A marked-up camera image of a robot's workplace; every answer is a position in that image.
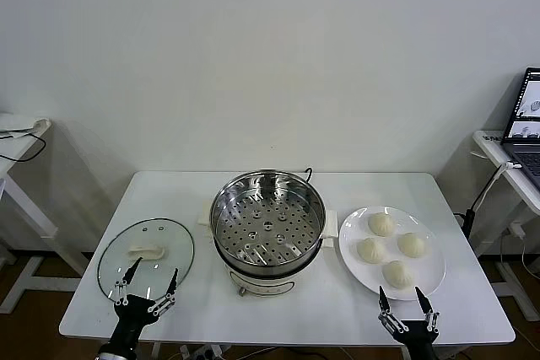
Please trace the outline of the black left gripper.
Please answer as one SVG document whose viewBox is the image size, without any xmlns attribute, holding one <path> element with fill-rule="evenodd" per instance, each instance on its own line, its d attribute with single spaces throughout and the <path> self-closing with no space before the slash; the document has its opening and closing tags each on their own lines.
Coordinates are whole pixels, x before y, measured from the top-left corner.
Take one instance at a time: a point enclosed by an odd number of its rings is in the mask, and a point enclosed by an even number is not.
<svg viewBox="0 0 540 360">
<path fill-rule="evenodd" d="M 176 302 L 177 268 L 165 295 L 156 302 L 133 294 L 127 295 L 127 287 L 131 284 L 141 260 L 142 258 L 138 257 L 122 278 L 115 282 L 115 312 L 118 322 L 107 342 L 108 353 L 134 354 L 143 328 L 155 322 L 153 314 L 164 314 Z"/>
</svg>

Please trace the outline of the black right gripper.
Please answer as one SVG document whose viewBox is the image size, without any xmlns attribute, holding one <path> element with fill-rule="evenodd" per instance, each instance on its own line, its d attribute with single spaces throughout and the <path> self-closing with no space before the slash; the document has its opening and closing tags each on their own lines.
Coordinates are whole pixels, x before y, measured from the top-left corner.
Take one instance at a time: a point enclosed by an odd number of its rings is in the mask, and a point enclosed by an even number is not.
<svg viewBox="0 0 540 360">
<path fill-rule="evenodd" d="M 433 310 L 429 299 L 416 286 L 418 303 L 424 313 L 424 320 L 399 320 L 391 310 L 388 298 L 382 286 L 379 286 L 379 307 L 380 314 L 378 320 L 390 333 L 394 334 L 394 339 L 402 343 L 408 350 L 412 360 L 438 360 L 433 342 L 438 337 L 435 331 L 439 312 Z"/>
</svg>

